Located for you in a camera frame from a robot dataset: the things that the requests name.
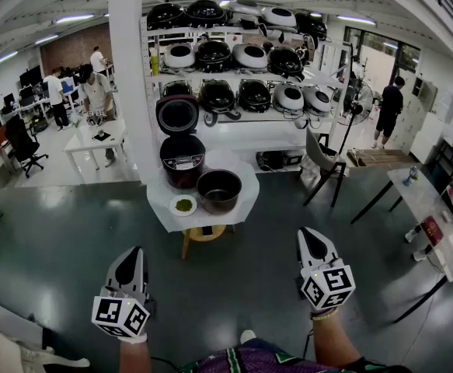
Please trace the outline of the wooden pallet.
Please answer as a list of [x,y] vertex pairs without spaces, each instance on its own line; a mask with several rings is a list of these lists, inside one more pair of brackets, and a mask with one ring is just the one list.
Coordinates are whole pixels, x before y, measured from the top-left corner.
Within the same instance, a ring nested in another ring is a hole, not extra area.
[[415,160],[402,150],[395,149],[349,149],[347,157],[360,168],[385,167],[394,169],[404,165],[414,165]]

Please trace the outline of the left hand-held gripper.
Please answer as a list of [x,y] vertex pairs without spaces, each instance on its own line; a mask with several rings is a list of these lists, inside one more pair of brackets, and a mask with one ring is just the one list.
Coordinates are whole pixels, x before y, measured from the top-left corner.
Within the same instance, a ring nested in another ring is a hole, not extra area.
[[133,246],[110,265],[106,285],[93,300],[91,322],[117,339],[145,339],[157,302],[147,292],[147,253]]

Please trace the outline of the dark pot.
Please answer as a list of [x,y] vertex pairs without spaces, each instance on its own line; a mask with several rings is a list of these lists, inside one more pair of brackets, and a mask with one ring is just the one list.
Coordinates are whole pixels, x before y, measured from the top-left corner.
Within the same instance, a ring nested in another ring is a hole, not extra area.
[[242,190],[240,178],[225,169],[212,169],[197,180],[201,206],[210,214],[222,215],[232,211]]

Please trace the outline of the white metal shelf rack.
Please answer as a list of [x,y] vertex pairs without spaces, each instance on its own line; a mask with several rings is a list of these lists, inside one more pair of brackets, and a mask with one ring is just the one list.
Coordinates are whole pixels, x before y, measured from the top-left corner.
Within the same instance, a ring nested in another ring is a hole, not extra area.
[[[259,30],[244,30],[241,27],[216,26],[211,28],[179,27],[171,29],[148,30],[147,19],[141,18],[142,62],[146,92],[145,119],[148,120],[152,132],[152,141],[155,155],[165,135],[158,126],[155,113],[155,104],[160,99],[162,87],[170,82],[187,80],[191,85],[199,85],[203,80],[218,79],[230,83],[236,89],[242,80],[259,79],[266,83],[290,82],[299,86],[317,85],[332,89],[341,89],[341,98],[347,91],[348,82],[340,82],[334,75],[327,75],[313,67],[305,67],[304,79],[300,82],[294,77],[284,78],[271,72],[253,72],[245,70],[228,70],[219,73],[206,73],[203,71],[188,71],[182,74],[166,74],[159,72],[152,74],[149,43],[153,43],[157,51],[160,50],[159,38],[162,35],[183,34],[186,38],[197,40],[204,33],[220,33],[223,36],[240,37],[245,35],[261,36]],[[281,112],[271,108],[264,113],[241,112],[239,120],[220,116],[213,127],[208,127],[204,122],[204,111],[200,112],[197,125],[197,136],[206,149],[228,149],[232,151],[250,151],[252,153],[271,150],[299,150],[305,147],[305,130],[297,129],[290,117],[285,117]]]

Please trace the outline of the small teal goblet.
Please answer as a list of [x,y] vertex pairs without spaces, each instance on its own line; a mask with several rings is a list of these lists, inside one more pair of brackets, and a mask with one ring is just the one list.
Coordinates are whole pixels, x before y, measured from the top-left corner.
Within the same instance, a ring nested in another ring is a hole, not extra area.
[[417,167],[413,166],[409,169],[408,176],[402,181],[402,184],[405,187],[409,187],[413,181],[417,181],[419,178],[419,170]]

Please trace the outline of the office desks with monitors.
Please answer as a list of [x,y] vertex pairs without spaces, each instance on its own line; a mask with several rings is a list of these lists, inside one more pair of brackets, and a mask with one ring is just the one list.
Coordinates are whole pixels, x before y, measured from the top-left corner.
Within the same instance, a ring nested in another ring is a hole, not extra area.
[[[74,113],[78,91],[74,79],[72,77],[59,77],[59,79],[63,86],[66,113],[68,109],[71,109]],[[25,72],[19,77],[19,80],[21,87],[19,88],[18,100],[14,100],[13,94],[9,94],[4,98],[4,106],[0,112],[2,123],[6,124],[9,119],[18,114],[27,124],[35,124],[40,120],[45,120],[46,124],[49,124],[54,120],[54,111],[50,104],[47,85],[44,84],[40,69],[36,67]]]

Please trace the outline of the marble table with black legs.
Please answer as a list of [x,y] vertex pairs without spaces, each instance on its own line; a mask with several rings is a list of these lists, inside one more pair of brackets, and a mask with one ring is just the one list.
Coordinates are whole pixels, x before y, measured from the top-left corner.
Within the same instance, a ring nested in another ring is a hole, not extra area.
[[410,186],[404,186],[402,181],[408,176],[408,173],[409,169],[394,169],[388,171],[387,176],[389,181],[351,221],[352,223],[355,223],[365,216],[367,212],[394,187],[399,192],[399,200],[394,203],[395,206],[398,206],[399,202],[405,202],[406,206],[419,223],[426,217],[432,216],[443,232],[443,239],[436,246],[432,246],[434,260],[437,261],[443,276],[415,305],[397,318],[394,321],[395,323],[402,321],[416,311],[444,284],[453,282],[453,214],[448,210],[448,206],[442,200],[441,195],[421,171],[419,171],[419,178],[417,181],[413,181]]

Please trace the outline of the white table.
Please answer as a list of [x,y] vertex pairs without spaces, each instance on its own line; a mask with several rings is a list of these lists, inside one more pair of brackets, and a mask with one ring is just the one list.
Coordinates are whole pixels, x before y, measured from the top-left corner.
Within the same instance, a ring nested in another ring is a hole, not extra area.
[[[95,134],[101,134],[103,132],[110,134],[110,137],[105,141],[97,141],[92,138]],[[122,147],[126,135],[127,128],[123,119],[105,122],[101,126],[82,125],[76,129],[75,135],[64,147],[64,153],[68,157],[68,161],[71,163],[71,167],[81,184],[85,183],[85,179],[73,154],[76,152],[88,152],[95,170],[99,170],[99,164],[93,154],[93,152],[98,149],[113,149],[125,178],[129,178],[127,159]]]

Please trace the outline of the black equipment box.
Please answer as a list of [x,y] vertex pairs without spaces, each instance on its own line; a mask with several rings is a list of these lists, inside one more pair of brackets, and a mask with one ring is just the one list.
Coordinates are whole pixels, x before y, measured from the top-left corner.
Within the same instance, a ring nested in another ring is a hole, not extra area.
[[299,150],[257,152],[256,162],[262,171],[275,172],[299,166],[304,156],[305,153]]

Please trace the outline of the maroon rice cooker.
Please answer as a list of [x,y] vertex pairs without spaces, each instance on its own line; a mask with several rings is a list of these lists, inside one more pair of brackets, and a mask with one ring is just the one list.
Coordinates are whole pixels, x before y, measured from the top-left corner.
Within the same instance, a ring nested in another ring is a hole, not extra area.
[[167,96],[156,103],[156,119],[166,135],[159,157],[172,187],[190,190],[204,171],[204,144],[196,136],[199,105],[192,95]]

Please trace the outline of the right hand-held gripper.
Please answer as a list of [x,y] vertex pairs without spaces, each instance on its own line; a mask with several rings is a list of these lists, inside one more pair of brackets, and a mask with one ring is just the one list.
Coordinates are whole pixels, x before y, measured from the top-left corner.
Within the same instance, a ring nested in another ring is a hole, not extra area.
[[[343,305],[356,285],[349,265],[328,264],[339,258],[333,242],[312,228],[300,227],[297,250],[299,263],[304,267],[300,290],[312,308],[321,312]],[[310,268],[321,264],[317,269]]]

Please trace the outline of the white plate of green beans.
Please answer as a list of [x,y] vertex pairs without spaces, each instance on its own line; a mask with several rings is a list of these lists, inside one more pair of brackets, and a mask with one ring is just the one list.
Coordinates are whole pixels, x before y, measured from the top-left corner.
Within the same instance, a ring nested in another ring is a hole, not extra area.
[[177,217],[190,216],[196,209],[197,201],[190,195],[177,195],[169,202],[169,211]]

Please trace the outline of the white cabinet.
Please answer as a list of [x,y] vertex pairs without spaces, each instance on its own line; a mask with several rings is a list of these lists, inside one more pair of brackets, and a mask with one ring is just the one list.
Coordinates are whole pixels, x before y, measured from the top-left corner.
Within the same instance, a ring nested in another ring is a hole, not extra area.
[[426,164],[442,138],[444,123],[434,113],[427,113],[421,129],[416,133],[410,153]]

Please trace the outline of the purple and green jersey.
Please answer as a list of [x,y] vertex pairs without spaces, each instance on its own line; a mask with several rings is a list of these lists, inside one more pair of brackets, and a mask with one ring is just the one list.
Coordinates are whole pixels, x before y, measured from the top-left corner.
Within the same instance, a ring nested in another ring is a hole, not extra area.
[[190,362],[179,373],[412,373],[401,365],[384,366],[365,358],[335,368],[292,356],[284,350],[255,338],[236,347],[221,350]]

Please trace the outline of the person's left forearm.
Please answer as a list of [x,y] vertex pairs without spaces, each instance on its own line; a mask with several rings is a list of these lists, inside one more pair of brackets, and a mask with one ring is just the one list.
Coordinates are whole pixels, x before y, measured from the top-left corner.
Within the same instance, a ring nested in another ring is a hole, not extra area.
[[152,362],[146,342],[120,343],[119,373],[152,373]]

